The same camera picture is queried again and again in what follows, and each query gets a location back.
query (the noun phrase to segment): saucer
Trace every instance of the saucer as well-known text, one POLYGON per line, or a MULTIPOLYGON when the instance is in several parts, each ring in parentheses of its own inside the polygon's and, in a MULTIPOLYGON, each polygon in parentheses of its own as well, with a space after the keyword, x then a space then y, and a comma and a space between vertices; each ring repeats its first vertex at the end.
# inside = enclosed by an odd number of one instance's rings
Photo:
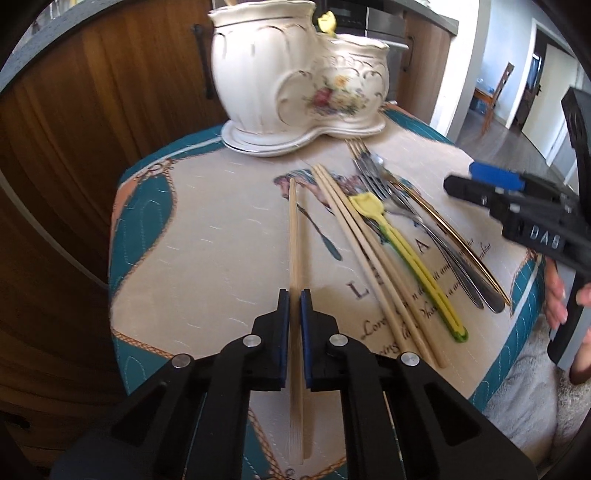
POLYGON ((278 157, 294 152, 299 148, 312 143, 321 135, 330 135, 335 138, 369 137, 380 133, 386 126, 386 117, 380 113, 376 114, 375 122, 367 128, 339 128, 320 126, 308 130, 304 135, 296 140, 277 145, 253 145, 240 140, 236 136, 236 125, 232 120, 228 120, 222 127, 222 141, 231 150, 252 155, 253 157, 278 157))

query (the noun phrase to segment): countertop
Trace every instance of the countertop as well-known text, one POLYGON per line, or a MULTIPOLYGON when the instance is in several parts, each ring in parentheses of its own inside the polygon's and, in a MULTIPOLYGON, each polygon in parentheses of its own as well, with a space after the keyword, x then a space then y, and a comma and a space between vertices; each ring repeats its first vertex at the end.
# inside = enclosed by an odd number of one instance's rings
POLYGON ((403 11, 411 11, 430 21, 432 24, 448 31, 454 37, 457 35, 457 29, 459 27, 457 20, 436 14, 433 10, 421 5, 415 0, 384 0, 384 11, 394 15, 403 11))
MULTIPOLYGON (((85 0, 51 20, 27 43, 8 57, 4 67, 0 70, 0 93, 29 62, 54 41, 74 27, 122 1, 125 0, 85 0)), ((457 35, 459 25, 457 20, 442 17, 415 0, 384 0, 384 7, 384 10, 392 14, 403 11, 415 12, 452 35, 457 35)))

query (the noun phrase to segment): floor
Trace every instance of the floor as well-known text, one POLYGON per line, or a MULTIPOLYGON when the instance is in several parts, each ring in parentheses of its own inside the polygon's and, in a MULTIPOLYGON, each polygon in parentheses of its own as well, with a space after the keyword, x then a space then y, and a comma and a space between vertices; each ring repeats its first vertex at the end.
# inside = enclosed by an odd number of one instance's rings
POLYGON ((484 116, 468 110, 456 146, 474 160, 514 171, 526 171, 547 180, 562 183, 562 179, 546 166, 542 154, 521 131, 493 120, 490 130, 480 135, 484 116))

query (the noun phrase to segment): tablecloth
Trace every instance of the tablecloth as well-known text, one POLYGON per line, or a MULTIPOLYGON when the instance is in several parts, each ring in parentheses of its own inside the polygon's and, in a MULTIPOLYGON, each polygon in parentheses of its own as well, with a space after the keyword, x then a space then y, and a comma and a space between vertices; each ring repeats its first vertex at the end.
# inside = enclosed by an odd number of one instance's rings
MULTIPOLYGON (((451 171, 467 174, 472 160, 464 152, 416 119, 399 111, 386 114, 391 121, 366 140, 370 149, 469 239, 512 301, 500 315, 477 310, 430 238, 411 222, 397 221, 470 333, 466 344, 454 342, 415 283, 415 300, 451 363, 440 373, 482 410, 540 311, 543 260, 503 240, 501 226, 484 210, 446 196, 443 178, 451 171)), ((323 163, 345 190, 360 191, 345 143, 321 137, 295 153, 260 159, 225 148, 219 134, 220 127, 214 127, 184 137, 121 178, 113 207, 109 289, 113 341, 127 391, 177 353, 219 352, 249 333, 258 315, 275 309, 279 288, 287 287, 289 278, 284 198, 290 177, 299 184, 305 211, 300 218, 304 281, 314 308, 334 315, 343 333, 373 351, 397 355, 361 268, 310 175, 311 164, 323 163)), ((285 458, 286 404, 285 393, 253 393, 243 478, 346 478, 338 394, 306 398, 307 416, 314 421, 304 432, 303 466, 291 466, 285 458)))

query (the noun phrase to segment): yellow spatula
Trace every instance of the yellow spatula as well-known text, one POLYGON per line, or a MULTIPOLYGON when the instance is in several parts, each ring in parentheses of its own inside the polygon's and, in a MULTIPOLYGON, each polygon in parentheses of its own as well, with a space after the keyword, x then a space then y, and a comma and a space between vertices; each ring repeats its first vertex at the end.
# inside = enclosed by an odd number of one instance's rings
POLYGON ((406 239, 384 218, 384 204, 380 199, 373 193, 367 192, 351 196, 349 200, 361 215, 378 223, 382 233, 407 263, 431 297, 441 319, 445 322, 455 340, 458 342, 467 341, 468 331, 459 319, 451 302, 406 239))

